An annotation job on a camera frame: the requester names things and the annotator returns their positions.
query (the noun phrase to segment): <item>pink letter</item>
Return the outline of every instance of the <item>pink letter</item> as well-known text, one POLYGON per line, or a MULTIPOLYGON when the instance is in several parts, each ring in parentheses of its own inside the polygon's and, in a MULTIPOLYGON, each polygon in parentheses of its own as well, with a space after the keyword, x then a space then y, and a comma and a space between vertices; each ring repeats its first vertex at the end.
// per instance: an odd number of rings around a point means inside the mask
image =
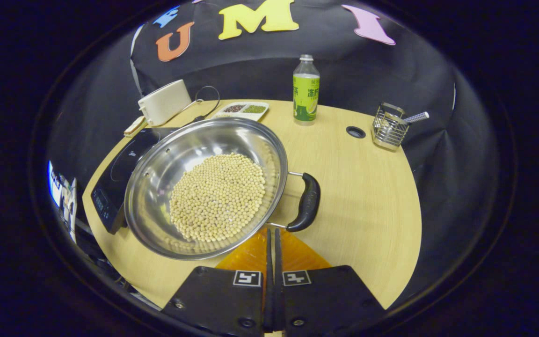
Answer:
POLYGON ((396 42, 386 35, 378 20, 380 17, 363 9, 342 5, 344 8, 353 12, 359 28, 355 30, 355 34, 360 37, 370 38, 382 43, 395 45, 396 42))

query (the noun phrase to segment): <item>wooden table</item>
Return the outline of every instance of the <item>wooden table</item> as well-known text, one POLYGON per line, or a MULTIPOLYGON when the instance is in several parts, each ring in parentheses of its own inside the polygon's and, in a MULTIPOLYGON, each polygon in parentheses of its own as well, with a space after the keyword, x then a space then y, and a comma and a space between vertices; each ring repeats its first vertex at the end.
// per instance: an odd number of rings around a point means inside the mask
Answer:
MULTIPOLYGON (((374 145, 370 132, 374 118, 369 115, 319 105, 316 123, 299 126, 293 122, 292 102, 253 101, 269 104, 259 122, 284 144, 289 170, 310 173, 321 186, 315 222, 295 235, 332 266, 353 267, 388 308, 411 278, 421 244, 419 198, 402 148, 391 152, 374 145), (347 134, 346 127, 351 125, 367 136, 357 139, 347 134)), ((232 102, 237 100, 223 100, 219 108, 232 102)), ((195 104, 164 126, 182 126, 207 113, 215 103, 195 104)), ((83 194, 84 209, 97 243, 115 269, 141 294, 164 307, 194 267, 214 267, 226 254, 192 262, 171 260, 145 248, 128 228, 115 235, 107 233, 90 194, 105 167, 129 140, 122 139, 97 168, 83 194)), ((289 177, 269 220, 279 224, 293 220, 303 189, 302 179, 289 177)))

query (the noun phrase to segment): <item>utensil holder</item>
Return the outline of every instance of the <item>utensil holder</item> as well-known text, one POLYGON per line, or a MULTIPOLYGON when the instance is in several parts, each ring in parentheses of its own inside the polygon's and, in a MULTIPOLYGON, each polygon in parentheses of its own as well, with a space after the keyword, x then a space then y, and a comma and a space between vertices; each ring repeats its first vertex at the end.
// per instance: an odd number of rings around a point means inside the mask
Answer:
POLYGON ((405 111, 395 105, 380 103, 371 135, 379 147, 396 151, 409 130, 409 123, 404 121, 405 111))

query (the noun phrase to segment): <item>white tray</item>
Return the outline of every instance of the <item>white tray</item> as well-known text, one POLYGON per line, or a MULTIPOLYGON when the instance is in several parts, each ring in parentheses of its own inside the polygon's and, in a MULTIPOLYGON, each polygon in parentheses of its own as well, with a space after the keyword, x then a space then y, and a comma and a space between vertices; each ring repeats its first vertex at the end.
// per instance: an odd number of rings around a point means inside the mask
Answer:
POLYGON ((218 112, 216 112, 215 115, 213 115, 212 118, 218 118, 218 117, 241 117, 246 119, 252 119, 253 121, 259 121, 263 115, 267 112, 270 105, 263 102, 234 102, 226 105, 225 107, 222 107, 222 109, 218 112), (224 112, 227 108, 233 106, 233 105, 244 105, 238 112, 224 112), (265 107, 265 110, 260 113, 250 113, 250 112, 243 112, 245 111, 249 105, 259 105, 262 107, 265 107))

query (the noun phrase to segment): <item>induction cooktop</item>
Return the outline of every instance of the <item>induction cooktop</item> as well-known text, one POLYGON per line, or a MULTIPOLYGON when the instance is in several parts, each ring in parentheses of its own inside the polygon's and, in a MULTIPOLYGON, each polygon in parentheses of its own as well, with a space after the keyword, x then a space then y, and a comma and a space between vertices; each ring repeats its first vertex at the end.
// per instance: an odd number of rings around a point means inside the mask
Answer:
POLYGON ((96 182, 90 197, 107 232, 126 227, 124 192, 137 162, 160 140, 178 128, 145 128, 113 158, 96 182))

